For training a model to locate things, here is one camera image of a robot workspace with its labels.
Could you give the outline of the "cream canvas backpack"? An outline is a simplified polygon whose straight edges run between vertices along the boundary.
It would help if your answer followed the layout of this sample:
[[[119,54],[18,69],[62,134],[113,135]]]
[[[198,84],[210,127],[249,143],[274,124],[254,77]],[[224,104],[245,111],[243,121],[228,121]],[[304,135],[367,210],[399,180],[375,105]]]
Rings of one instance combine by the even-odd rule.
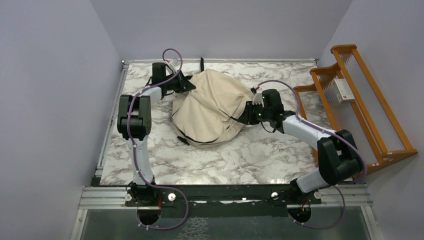
[[[230,142],[244,127],[237,120],[253,93],[236,78],[209,68],[190,82],[195,89],[179,93],[172,102],[177,139],[201,149]]]

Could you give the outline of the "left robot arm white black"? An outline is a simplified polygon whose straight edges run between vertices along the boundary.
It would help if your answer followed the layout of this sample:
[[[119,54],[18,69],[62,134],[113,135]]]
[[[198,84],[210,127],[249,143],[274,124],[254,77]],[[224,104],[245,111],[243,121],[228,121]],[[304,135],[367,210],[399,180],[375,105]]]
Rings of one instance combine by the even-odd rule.
[[[130,149],[133,180],[127,193],[134,201],[149,206],[158,198],[148,151],[153,123],[152,104],[162,100],[168,92],[180,94],[194,90],[196,87],[190,82],[191,78],[169,62],[155,62],[152,76],[141,92],[123,94],[119,98],[116,125]]]

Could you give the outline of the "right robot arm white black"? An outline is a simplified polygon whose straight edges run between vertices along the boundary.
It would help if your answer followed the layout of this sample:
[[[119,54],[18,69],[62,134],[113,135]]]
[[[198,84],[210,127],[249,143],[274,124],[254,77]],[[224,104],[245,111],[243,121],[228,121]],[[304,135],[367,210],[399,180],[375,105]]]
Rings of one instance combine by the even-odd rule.
[[[246,102],[237,122],[245,125],[268,122],[273,131],[296,137],[317,151],[318,167],[289,184],[287,196],[296,204],[306,200],[310,192],[337,185],[365,171],[349,131],[326,129],[285,110],[276,89],[256,93],[252,101]]]

